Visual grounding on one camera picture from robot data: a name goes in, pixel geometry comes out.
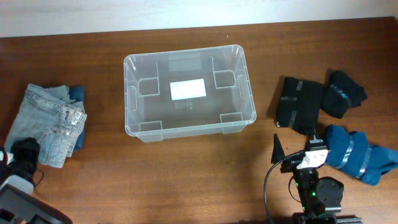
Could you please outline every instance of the wooden desk surface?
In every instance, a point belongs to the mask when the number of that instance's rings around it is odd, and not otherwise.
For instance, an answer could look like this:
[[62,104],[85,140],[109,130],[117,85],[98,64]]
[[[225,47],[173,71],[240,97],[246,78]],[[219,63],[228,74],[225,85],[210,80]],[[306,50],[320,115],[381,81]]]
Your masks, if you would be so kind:
[[[129,54],[239,44],[245,49],[257,121],[239,134],[143,143],[124,131],[123,59]],[[325,82],[346,71],[369,99],[343,119],[322,110],[319,122],[366,131],[370,142],[398,149],[398,26],[394,18],[293,22],[195,29],[107,32],[0,39],[0,139],[18,112],[28,83],[84,85],[88,113],[84,148],[62,169],[41,166],[34,196],[74,223],[232,223],[265,220],[262,185],[272,135],[287,153],[306,137],[278,129],[274,116],[283,76]],[[376,187],[324,166],[344,183],[342,215],[395,223],[398,170]],[[289,195],[289,174],[269,180],[275,216],[302,210]]]

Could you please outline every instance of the folded jeans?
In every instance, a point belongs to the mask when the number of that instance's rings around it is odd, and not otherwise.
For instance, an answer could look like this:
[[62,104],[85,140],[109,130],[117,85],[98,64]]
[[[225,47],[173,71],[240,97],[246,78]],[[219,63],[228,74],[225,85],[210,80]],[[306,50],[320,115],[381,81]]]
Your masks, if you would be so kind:
[[15,141],[33,137],[40,144],[39,163],[63,167],[87,118],[83,102],[69,99],[68,92],[65,85],[42,88],[29,84],[8,134],[6,151]]

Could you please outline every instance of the black cable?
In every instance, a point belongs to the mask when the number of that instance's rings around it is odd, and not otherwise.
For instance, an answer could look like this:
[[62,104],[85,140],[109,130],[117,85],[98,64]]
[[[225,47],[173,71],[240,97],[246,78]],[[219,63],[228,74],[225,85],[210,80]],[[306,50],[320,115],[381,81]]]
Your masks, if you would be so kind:
[[295,152],[295,153],[293,153],[293,154],[291,154],[291,155],[286,156],[286,157],[285,157],[284,159],[282,159],[281,161],[275,163],[275,164],[269,169],[269,171],[267,172],[266,178],[264,179],[264,203],[265,203],[265,205],[266,205],[267,216],[268,216],[269,222],[270,222],[271,224],[275,224],[275,223],[274,223],[274,221],[273,221],[272,218],[271,218],[271,213],[269,212],[268,204],[267,204],[267,181],[268,181],[268,177],[269,177],[269,175],[271,174],[272,170],[275,169],[275,167],[277,167],[279,164],[281,164],[281,163],[284,162],[285,160],[290,159],[291,157],[297,156],[297,155],[299,155],[299,154],[301,154],[301,152]]
[[292,196],[292,198],[293,198],[294,200],[296,200],[296,202],[301,203],[301,201],[297,200],[297,199],[292,195],[292,192],[290,191],[290,184],[292,183],[292,180],[293,180],[293,176],[292,176],[292,177],[290,178],[290,180],[289,180],[289,193],[290,193],[290,196]]
[[39,169],[39,168],[37,168],[37,171],[39,171],[39,172],[41,172],[42,173],[42,178],[40,178],[40,180],[38,181],[38,183],[37,184],[35,184],[35,188],[37,187],[37,186],[39,186],[39,184],[41,183],[41,181],[43,180],[43,178],[44,178],[44,171],[42,171],[41,169]]

